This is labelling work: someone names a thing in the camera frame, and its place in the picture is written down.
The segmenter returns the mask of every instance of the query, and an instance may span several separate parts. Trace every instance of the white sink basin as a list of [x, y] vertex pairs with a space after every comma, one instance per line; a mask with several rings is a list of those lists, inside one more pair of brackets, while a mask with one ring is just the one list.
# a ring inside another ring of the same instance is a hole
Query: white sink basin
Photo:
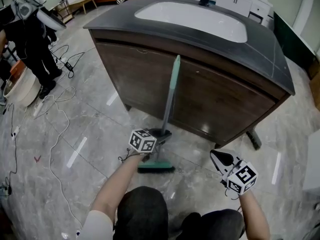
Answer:
[[242, 22], [203, 6], [158, 2], [137, 11], [135, 16], [200, 30], [236, 43], [245, 43], [248, 40], [246, 26]]

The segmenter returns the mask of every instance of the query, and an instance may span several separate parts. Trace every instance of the broom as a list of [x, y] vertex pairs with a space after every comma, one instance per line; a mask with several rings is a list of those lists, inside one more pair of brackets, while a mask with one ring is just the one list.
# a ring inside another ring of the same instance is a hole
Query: broom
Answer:
[[161, 159], [161, 147], [166, 142], [166, 140], [172, 135], [172, 133], [167, 130], [167, 124], [169, 120], [170, 110], [172, 106], [172, 100], [174, 98], [175, 89], [177, 85], [177, 79], [180, 69], [180, 55], [178, 55], [173, 63], [173, 69], [171, 73], [171, 80], [169, 86], [168, 98], [166, 100], [165, 112], [163, 117], [163, 123], [161, 129], [150, 129], [148, 132], [157, 139], [156, 155], [147, 160], [146, 162], [140, 162], [138, 165], [138, 173], [146, 174], [162, 174], [162, 173], [172, 173], [175, 167], [167, 160]]

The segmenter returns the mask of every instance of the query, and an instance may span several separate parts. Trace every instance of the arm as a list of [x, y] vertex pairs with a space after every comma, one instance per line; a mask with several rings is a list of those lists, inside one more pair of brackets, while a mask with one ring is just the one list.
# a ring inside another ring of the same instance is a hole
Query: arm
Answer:
[[0, 31], [0, 57], [2, 55], [2, 52], [5, 48], [5, 44], [6, 44], [6, 32], [2, 29]]
[[248, 190], [239, 196], [248, 240], [269, 240], [270, 230], [264, 212], [254, 194]]
[[105, 213], [112, 222], [115, 221], [118, 205], [127, 191], [131, 178], [137, 170], [138, 163], [143, 157], [143, 155], [133, 155], [125, 160], [104, 183], [93, 202], [91, 210]]

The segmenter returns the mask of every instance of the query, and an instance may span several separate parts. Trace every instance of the cabinet leg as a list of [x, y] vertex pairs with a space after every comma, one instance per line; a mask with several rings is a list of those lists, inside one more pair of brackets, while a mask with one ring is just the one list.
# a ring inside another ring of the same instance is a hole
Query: cabinet leg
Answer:
[[249, 137], [254, 149], [259, 150], [261, 148], [262, 143], [255, 129], [248, 130], [246, 132], [246, 135]]
[[98, 8], [97, 5], [96, 5], [95, 0], [92, 0], [92, 2], [93, 2], [93, 4], [94, 4], [95, 8]]
[[86, 12], [86, 8], [85, 8], [85, 4], [84, 3], [82, 3], [82, 7], [83, 7], [84, 14], [86, 15], [87, 12]]
[[125, 109], [126, 109], [126, 111], [130, 111], [130, 109], [132, 108], [132, 106], [129, 106], [129, 105], [127, 105], [127, 104], [123, 104], [124, 105], [124, 107], [125, 107]]

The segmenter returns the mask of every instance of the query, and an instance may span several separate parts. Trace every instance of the wire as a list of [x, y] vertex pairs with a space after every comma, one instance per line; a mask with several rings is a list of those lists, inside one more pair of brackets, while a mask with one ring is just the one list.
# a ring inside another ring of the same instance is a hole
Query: wire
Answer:
[[[62, 96], [62, 94], [64, 94], [64, 92], [65, 92], [67, 89], [69, 89], [69, 88], [74, 89], [74, 94], [73, 94], [70, 98], [59, 99], [59, 98]], [[47, 100], [48, 97], [53, 97], [53, 103], [49, 106], [49, 108], [48, 108], [45, 112], [39, 114], [39, 115], [36, 116], [34, 119], [37, 119], [37, 118], [43, 116], [44, 114], [46, 114], [46, 113], [51, 109], [51, 107], [55, 104], [55, 102], [65, 102], [65, 101], [71, 100], [75, 95], [76, 95], [76, 88], [74, 88], [73, 86], [68, 86], [67, 88], [65, 88], [65, 89], [63, 90], [63, 92], [62, 92], [56, 99], [55, 99], [55, 96], [54, 96], [54, 95], [47, 95], [47, 96], [45, 96], [44, 99], [43, 99], [40, 103], [44, 103], [44, 102]]]
[[226, 197], [228, 197], [227, 196], [227, 190], [228, 190], [229, 188], [227, 187], [226, 189], [225, 189], [225, 192], [224, 192], [224, 195], [226, 196]]
[[134, 153], [134, 154], [132, 154], [132, 155], [129, 155], [130, 148], [127, 148], [126, 151], [127, 151], [127, 154], [126, 154], [125, 159], [123, 159], [121, 156], [118, 157], [118, 160], [119, 160], [121, 163], [124, 163], [124, 161], [126, 161], [129, 157], [133, 157], [133, 156], [137, 156], [137, 155], [144, 154], [144, 153]]
[[[73, 88], [73, 89], [74, 89], [74, 94], [73, 94], [70, 98], [58, 100], [59, 97], [61, 97], [62, 94], [63, 94], [68, 88]], [[70, 125], [70, 120], [69, 120], [66, 112], [63, 111], [63, 110], [61, 110], [61, 109], [59, 109], [59, 106], [58, 106], [58, 103], [57, 103], [57, 102], [64, 102], [64, 101], [71, 100], [75, 95], [76, 95], [76, 89], [75, 89], [73, 86], [69, 86], [69, 87], [67, 87], [67, 88], [65, 88], [65, 89], [63, 90], [63, 92], [58, 96], [58, 98], [55, 99], [55, 96], [54, 96], [54, 95], [47, 95], [46, 97], [44, 97], [44, 99], [43, 99], [42, 102], [44, 102], [45, 100], [47, 100], [48, 97], [53, 97], [53, 104], [56, 105], [56, 108], [57, 108], [57, 110], [58, 110], [59, 112], [63, 112], [65, 118], [66, 118], [67, 121], [68, 121], [67, 126], [66, 126], [66, 127], [64, 128], [64, 130], [58, 135], [58, 137], [56, 138], [56, 141], [55, 141], [54, 145], [50, 148], [50, 151], [49, 151], [49, 170], [50, 170], [50, 172], [52, 173], [52, 175], [59, 181], [61, 194], [62, 194], [63, 198], [65, 199], [67, 205], [68, 205], [69, 212], [70, 212], [70, 214], [72, 215], [72, 217], [80, 224], [81, 229], [82, 229], [82, 228], [83, 228], [82, 223], [81, 223], [80, 220], [77, 219], [77, 217], [73, 214], [73, 212], [72, 212], [72, 210], [71, 210], [71, 207], [70, 207], [70, 203], [69, 203], [68, 199], [66, 198], [66, 196], [65, 196], [65, 194], [64, 194], [61, 180], [58, 178], [58, 176], [57, 176], [57, 175], [52, 171], [52, 169], [51, 169], [52, 149], [58, 144], [58, 141], [59, 141], [59, 139], [60, 139], [60, 136], [61, 136], [62, 134], [64, 134], [64, 132], [68, 129], [68, 127], [69, 127], [69, 125]], [[44, 115], [45, 113], [47, 113], [47, 112], [49, 111], [49, 109], [52, 107], [52, 105], [51, 105], [44, 113], [40, 114], [40, 115], [37, 116], [36, 118], [38, 118], [38, 117]]]
[[[81, 59], [81, 57], [82, 57], [85, 53], [86, 53], [86, 51], [83, 51], [83, 52], [79, 52], [79, 53], [77, 53], [77, 54], [72, 55], [71, 57], [69, 57], [69, 58], [67, 59], [66, 63], [68, 63], [68, 61], [69, 61], [72, 57], [74, 57], [74, 56], [76, 56], [76, 55], [80, 55], [80, 57], [77, 59], [77, 61], [75, 62], [75, 64], [72, 66], [73, 68], [75, 68], [76, 65], [77, 65], [77, 63], [78, 63], [78, 61]], [[74, 75], [75, 75], [75, 73], [74, 73], [73, 71], [70, 70], [70, 71], [68, 72], [68, 78], [69, 78], [69, 79], [73, 78]]]
[[65, 79], [66, 78], [66, 76], [67, 76], [67, 72], [66, 71], [64, 71], [64, 70], [62, 70], [63, 72], [64, 72], [64, 75], [62, 76], [62, 77], [60, 77], [59, 78], [59, 80], [57, 80], [56, 81], [56, 83], [59, 83], [59, 82], [61, 82], [63, 79]]
[[[18, 161], [17, 161], [17, 139], [16, 139], [16, 135], [12, 133], [12, 130], [14, 128], [14, 111], [15, 111], [15, 105], [13, 103], [11, 103], [10, 105], [8, 105], [8, 107], [6, 108], [8, 111], [10, 109], [10, 107], [12, 106], [12, 114], [11, 114], [11, 130], [10, 130], [10, 135], [11, 137], [14, 137], [14, 160], [15, 160], [15, 171], [11, 170], [9, 172], [9, 178], [5, 177], [5, 184], [6, 186], [11, 189], [11, 174], [17, 174], [18, 172]], [[8, 195], [2, 195], [2, 197], [8, 197], [10, 196], [11, 193], [9, 193]]]
[[66, 48], [66, 51], [61, 55], [60, 58], [62, 58], [62, 56], [69, 50], [69, 44], [65, 44], [65, 45], [59, 47], [59, 48], [56, 49], [55, 51], [52, 51], [52, 53], [55, 53], [56, 51], [60, 50], [60, 49], [63, 48], [63, 47], [67, 47], [67, 48]]

